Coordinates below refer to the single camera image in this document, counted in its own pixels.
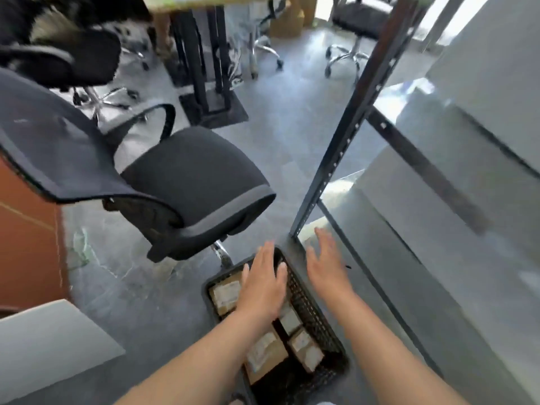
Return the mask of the black mesh office chair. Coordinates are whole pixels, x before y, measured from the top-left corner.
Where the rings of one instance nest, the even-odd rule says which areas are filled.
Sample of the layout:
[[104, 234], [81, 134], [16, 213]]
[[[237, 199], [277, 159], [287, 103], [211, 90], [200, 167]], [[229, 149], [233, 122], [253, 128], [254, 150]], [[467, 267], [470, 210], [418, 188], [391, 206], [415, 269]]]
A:
[[72, 89], [73, 105], [91, 108], [95, 124], [104, 107], [131, 109], [137, 90], [96, 91], [113, 82], [128, 52], [112, 30], [126, 19], [117, 6], [118, 0], [0, 0], [0, 68], [48, 89]]

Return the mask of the cardboard box with white label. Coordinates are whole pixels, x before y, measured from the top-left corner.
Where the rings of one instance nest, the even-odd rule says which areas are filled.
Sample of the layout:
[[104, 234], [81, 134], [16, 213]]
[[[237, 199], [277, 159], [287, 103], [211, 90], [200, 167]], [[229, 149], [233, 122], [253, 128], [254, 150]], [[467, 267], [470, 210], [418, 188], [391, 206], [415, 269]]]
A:
[[325, 358], [323, 350], [304, 327], [289, 338], [288, 346], [309, 374], [314, 374]]
[[278, 319], [288, 336], [292, 336], [302, 326], [299, 315], [289, 303], [282, 306]]
[[210, 288], [210, 297], [218, 316], [223, 317], [236, 308], [241, 287], [242, 272], [236, 271]]
[[285, 344], [280, 339], [275, 328], [268, 331], [254, 343], [244, 361], [249, 385], [253, 386], [271, 370], [288, 358]]

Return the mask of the orange wooden cabinet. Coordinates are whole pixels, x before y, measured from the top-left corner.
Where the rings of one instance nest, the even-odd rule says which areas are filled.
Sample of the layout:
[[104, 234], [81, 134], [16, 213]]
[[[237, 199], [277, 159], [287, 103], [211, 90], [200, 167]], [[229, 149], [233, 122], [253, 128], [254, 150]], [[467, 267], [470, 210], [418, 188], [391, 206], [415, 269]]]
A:
[[59, 205], [45, 201], [0, 160], [0, 318], [72, 302]]

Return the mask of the brown cardboard box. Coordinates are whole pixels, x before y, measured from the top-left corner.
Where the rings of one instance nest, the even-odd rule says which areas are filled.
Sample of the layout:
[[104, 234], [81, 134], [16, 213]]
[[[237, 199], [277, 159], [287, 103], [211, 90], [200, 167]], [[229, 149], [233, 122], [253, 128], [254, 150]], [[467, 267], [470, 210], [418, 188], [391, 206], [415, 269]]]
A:
[[314, 27], [318, 0], [286, 0], [285, 10], [269, 26], [269, 36], [276, 39], [300, 37], [303, 30]]

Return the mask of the dark metal shelf rack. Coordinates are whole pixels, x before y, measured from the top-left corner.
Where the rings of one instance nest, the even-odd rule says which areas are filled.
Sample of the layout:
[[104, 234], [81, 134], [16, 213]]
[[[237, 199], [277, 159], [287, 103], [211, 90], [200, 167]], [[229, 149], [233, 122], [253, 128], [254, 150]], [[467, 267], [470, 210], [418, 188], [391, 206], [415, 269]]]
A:
[[309, 187], [307, 217], [347, 250], [353, 285], [473, 405], [540, 405], [540, 0], [488, 0], [420, 78], [390, 85], [434, 0], [397, 0]]

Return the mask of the black plastic mesh basket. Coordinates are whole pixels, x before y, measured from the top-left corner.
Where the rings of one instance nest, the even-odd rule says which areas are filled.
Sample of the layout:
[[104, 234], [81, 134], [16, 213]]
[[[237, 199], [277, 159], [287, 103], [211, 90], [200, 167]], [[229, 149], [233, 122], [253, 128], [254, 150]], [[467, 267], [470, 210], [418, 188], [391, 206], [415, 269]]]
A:
[[248, 405], [308, 405], [322, 393], [329, 392], [348, 374], [350, 363], [343, 344], [290, 265], [286, 303], [293, 306], [302, 322], [301, 327], [318, 343], [325, 358], [314, 374], [307, 373], [288, 346], [291, 336], [285, 333], [277, 318], [272, 326], [285, 344], [289, 356], [253, 386], [250, 386], [242, 365], [238, 381], [245, 390], [242, 399], [246, 399]]

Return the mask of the person's left hand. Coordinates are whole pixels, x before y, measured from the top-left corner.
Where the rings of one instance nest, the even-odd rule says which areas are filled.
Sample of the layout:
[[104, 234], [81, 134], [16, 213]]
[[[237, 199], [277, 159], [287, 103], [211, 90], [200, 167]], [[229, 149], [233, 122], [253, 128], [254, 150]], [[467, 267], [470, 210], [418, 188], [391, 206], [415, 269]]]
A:
[[242, 270], [242, 287], [235, 312], [243, 318], [267, 326], [280, 314], [286, 292], [280, 292], [274, 266], [275, 246], [267, 241]]

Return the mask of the person's left forearm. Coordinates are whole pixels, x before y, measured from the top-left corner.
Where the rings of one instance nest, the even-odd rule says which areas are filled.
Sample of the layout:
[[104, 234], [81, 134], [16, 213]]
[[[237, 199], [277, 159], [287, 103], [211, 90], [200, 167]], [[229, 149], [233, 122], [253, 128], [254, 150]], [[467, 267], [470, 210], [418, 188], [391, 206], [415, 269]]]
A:
[[238, 308], [114, 405], [220, 405], [279, 311]]

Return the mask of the wooden desk with black legs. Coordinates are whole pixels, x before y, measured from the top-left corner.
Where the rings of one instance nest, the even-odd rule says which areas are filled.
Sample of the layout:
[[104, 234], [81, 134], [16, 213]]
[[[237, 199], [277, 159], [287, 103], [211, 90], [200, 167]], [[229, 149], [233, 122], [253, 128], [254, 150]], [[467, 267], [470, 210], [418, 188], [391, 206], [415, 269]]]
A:
[[[261, 1], [271, 0], [143, 0], [150, 13], [170, 16], [180, 71], [171, 78], [181, 83], [175, 92], [191, 125], [218, 129], [248, 120], [246, 110], [231, 89], [224, 8]], [[212, 59], [214, 74], [212, 85], [207, 80], [210, 73], [205, 63], [204, 39], [193, 13], [198, 9], [206, 13], [210, 43], [207, 55]]]

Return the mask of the office chair with chrome base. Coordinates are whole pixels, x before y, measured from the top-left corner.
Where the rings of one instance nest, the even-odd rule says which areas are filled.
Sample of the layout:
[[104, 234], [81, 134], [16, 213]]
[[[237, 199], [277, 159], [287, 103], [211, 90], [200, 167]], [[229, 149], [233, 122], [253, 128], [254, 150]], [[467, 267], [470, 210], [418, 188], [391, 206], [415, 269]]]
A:
[[240, 63], [247, 60], [253, 80], [259, 77], [258, 56], [265, 52], [274, 56], [278, 71], [284, 61], [272, 47], [269, 37], [270, 24], [285, 12], [288, 0], [240, 0], [226, 8], [233, 46], [240, 53]]

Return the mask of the white board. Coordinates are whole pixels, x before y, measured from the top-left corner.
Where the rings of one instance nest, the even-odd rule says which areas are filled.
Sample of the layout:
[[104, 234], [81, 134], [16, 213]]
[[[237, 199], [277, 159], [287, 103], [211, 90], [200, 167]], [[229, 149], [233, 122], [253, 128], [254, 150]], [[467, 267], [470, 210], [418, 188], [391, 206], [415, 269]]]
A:
[[0, 405], [125, 355], [68, 300], [0, 319]]

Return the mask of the black grey-trimmed office chair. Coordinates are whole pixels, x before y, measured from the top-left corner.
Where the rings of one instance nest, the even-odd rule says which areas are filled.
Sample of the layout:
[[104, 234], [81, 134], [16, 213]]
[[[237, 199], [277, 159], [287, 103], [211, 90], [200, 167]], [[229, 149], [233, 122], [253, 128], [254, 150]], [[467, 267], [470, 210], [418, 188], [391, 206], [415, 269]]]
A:
[[[139, 118], [165, 110], [159, 142], [121, 173], [114, 156]], [[100, 127], [60, 96], [0, 68], [0, 155], [54, 204], [101, 200], [151, 244], [147, 258], [187, 260], [250, 226], [276, 198], [260, 169], [210, 129], [172, 132], [174, 105], [152, 99]]]

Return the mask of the black office chair chrome base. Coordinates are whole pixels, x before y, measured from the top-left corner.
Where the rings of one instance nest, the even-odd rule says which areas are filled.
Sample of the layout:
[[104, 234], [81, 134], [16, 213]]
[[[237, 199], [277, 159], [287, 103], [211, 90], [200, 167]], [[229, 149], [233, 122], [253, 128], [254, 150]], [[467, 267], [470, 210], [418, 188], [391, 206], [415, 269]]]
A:
[[353, 61], [356, 67], [355, 81], [361, 74], [361, 62], [370, 57], [361, 51], [361, 41], [369, 39], [377, 41], [380, 33], [389, 18], [397, 0], [347, 0], [337, 1], [333, 6], [331, 15], [332, 24], [340, 30], [355, 35], [352, 48], [341, 45], [329, 45], [325, 57], [328, 60], [325, 67], [325, 77], [332, 74], [332, 67], [338, 61]]

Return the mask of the person's right hand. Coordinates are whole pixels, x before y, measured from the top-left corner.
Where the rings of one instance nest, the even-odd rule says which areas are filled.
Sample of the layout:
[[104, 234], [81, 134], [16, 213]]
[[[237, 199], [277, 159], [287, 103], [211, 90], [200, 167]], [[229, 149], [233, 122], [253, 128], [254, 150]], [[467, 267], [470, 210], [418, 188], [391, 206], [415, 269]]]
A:
[[319, 244], [318, 270], [307, 272], [308, 278], [318, 296], [330, 306], [354, 293], [340, 251], [330, 232], [316, 227], [315, 235]]

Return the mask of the person's right forearm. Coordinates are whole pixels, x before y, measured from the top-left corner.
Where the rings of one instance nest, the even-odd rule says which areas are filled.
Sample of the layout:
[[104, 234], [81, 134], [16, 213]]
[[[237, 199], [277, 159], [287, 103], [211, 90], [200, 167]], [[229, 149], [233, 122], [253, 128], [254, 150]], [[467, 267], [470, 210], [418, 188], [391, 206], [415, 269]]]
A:
[[338, 293], [328, 306], [379, 405], [470, 405], [413, 355], [354, 292]]

